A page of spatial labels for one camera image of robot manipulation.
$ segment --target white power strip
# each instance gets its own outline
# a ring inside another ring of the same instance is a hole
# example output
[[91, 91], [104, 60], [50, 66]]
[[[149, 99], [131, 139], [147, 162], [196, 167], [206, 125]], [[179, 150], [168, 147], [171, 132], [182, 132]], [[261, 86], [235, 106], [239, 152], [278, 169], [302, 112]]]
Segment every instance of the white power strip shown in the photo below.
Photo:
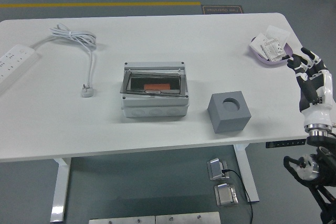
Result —
[[33, 48], [16, 45], [0, 58], [0, 93], [29, 68], [36, 56]]

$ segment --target yellow floor line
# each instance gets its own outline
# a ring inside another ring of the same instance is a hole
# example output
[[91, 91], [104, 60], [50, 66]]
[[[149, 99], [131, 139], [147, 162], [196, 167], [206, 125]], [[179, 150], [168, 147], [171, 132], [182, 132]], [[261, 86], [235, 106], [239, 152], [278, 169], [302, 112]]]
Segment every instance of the yellow floor line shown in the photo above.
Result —
[[18, 7], [78, 7], [78, 6], [172, 6], [201, 5], [200, 2], [110, 2], [110, 3], [32, 3], [32, 4], [0, 4], [0, 8]]

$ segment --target table leg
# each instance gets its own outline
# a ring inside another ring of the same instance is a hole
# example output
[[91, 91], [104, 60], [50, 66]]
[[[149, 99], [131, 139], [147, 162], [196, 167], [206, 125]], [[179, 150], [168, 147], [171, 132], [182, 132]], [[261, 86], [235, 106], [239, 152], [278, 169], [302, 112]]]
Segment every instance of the table leg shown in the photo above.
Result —
[[58, 173], [50, 222], [62, 222], [64, 217], [65, 201], [67, 198], [71, 158], [55, 158], [54, 160], [58, 163]]
[[251, 202], [259, 201], [256, 185], [253, 180], [250, 164], [247, 159], [245, 148], [248, 144], [234, 144], [240, 174]]

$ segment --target orange component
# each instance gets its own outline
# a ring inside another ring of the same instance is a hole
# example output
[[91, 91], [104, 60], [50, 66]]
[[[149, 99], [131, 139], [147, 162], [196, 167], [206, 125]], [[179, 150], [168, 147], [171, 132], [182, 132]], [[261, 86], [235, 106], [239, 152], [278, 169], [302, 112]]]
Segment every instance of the orange component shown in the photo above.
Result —
[[170, 84], [169, 83], [145, 84], [143, 89], [144, 90], [170, 90]]

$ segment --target hole in cube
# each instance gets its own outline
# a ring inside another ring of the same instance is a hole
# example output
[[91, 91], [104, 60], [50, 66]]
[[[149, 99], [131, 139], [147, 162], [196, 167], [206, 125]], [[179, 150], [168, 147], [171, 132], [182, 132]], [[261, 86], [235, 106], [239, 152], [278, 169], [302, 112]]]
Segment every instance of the hole in cube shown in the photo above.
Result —
[[223, 102], [223, 107], [227, 111], [235, 112], [235, 111], [238, 111], [240, 109], [240, 104], [236, 99], [227, 98]]

